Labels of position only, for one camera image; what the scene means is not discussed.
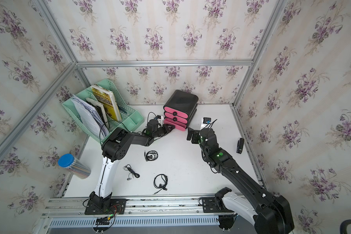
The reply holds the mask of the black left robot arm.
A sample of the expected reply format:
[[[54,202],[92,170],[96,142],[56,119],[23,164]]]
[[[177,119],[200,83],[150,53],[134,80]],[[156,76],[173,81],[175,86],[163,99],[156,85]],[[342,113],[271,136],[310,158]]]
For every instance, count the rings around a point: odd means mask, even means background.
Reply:
[[[129,132],[123,128],[116,128],[107,140],[101,144],[103,165],[98,184],[89,196],[90,207],[106,213],[110,210],[110,200],[113,191],[113,180],[119,162],[125,157],[131,145],[150,146],[175,129],[171,124],[159,124],[157,120],[150,120],[146,128],[140,132]]]

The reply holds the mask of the pink drawer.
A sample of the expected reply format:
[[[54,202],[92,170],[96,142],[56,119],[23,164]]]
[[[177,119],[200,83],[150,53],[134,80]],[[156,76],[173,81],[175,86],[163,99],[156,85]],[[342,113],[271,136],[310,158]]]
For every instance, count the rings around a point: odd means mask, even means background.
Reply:
[[[173,121],[172,119],[169,119],[169,118],[165,118],[164,123],[174,125],[175,128],[180,130],[180,131],[186,131],[186,129],[187,129],[186,124],[178,122],[178,121]]]
[[[173,122],[179,122],[182,124],[188,124],[189,121],[183,117],[180,116],[174,116],[172,113],[164,112],[165,118],[168,120],[171,120]]]
[[[170,118],[170,117],[180,117],[180,118],[183,118],[183,119],[189,118],[189,115],[187,113],[181,112],[179,110],[176,110],[174,108],[170,108],[170,107],[167,107],[167,106],[164,107],[164,114],[168,118]]]

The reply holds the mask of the black earphones bottom coil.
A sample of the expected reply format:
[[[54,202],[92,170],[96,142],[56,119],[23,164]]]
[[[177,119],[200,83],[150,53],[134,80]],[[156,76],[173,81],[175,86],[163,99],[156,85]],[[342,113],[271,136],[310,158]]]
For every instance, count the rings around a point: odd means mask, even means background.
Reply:
[[[165,174],[158,174],[155,176],[154,181],[153,181],[154,187],[157,189],[157,191],[154,193],[154,195],[158,194],[161,191],[167,191],[168,188],[168,176]]]

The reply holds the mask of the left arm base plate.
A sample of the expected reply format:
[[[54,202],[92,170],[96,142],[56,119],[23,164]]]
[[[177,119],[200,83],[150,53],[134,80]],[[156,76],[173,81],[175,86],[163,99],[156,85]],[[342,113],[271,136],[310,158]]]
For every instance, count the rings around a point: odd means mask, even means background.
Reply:
[[[101,198],[92,192],[85,205],[85,215],[124,214],[127,199],[112,199],[111,195]]]

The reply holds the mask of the pink top drawer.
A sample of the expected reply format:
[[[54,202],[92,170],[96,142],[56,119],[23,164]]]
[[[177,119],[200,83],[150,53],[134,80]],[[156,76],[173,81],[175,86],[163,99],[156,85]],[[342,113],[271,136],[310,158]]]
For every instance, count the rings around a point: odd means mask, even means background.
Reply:
[[[189,118],[189,115],[187,113],[181,112],[179,110],[176,110],[174,108],[170,108],[170,107],[167,107],[167,106],[164,107],[164,114],[168,118],[170,118],[170,117],[180,117],[180,118],[183,118],[183,119]]]

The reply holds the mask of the pink bottom drawer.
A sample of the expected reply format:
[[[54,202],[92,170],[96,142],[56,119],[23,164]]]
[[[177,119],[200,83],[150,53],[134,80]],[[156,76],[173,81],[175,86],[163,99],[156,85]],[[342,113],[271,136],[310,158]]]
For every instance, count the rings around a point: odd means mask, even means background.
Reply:
[[[180,131],[186,131],[186,129],[187,129],[186,124],[178,122],[178,121],[173,121],[172,119],[169,119],[169,118],[165,118],[164,123],[174,125],[175,128],[180,130]]]

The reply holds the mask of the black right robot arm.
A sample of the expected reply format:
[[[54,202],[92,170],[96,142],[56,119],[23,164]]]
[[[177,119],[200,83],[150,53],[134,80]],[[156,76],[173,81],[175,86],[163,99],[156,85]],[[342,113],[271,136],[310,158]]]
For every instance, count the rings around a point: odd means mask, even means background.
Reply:
[[[230,188],[215,194],[221,210],[230,210],[250,222],[258,234],[289,234],[294,230],[290,204],[283,196],[274,196],[255,182],[224,149],[219,147],[212,128],[188,129],[187,140],[198,144],[202,159],[226,177],[244,195],[237,196]]]

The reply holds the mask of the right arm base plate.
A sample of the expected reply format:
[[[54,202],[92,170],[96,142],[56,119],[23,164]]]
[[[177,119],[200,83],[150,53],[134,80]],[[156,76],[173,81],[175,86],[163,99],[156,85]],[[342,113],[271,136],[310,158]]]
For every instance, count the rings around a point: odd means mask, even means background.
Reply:
[[[233,213],[233,211],[226,208],[222,200],[231,191],[230,188],[225,187],[215,193],[213,197],[200,197],[198,202],[203,207],[203,213]]]

